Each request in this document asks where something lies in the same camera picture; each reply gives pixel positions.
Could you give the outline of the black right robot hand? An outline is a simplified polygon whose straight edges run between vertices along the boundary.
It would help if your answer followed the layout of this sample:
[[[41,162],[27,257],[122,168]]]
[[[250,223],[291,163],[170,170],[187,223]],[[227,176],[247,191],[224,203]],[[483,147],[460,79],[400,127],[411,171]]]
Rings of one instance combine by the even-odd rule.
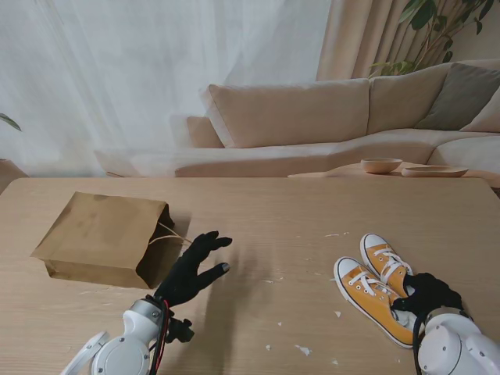
[[[405,275],[403,289],[406,292],[413,289],[413,293],[405,298],[396,299],[391,306],[393,311],[412,313],[415,317],[426,317],[441,307],[464,310],[461,295],[430,273]]]

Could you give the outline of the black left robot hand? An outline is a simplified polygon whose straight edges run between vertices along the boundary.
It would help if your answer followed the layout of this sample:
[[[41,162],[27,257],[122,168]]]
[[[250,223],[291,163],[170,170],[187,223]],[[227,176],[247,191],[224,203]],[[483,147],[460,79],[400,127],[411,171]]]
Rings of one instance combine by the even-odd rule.
[[[231,243],[231,238],[220,237],[218,231],[197,236],[172,265],[169,274],[157,287],[153,296],[166,301],[169,307],[192,300],[200,291],[229,271],[230,265],[226,262],[202,273],[198,272],[198,268],[211,252],[228,247]]]

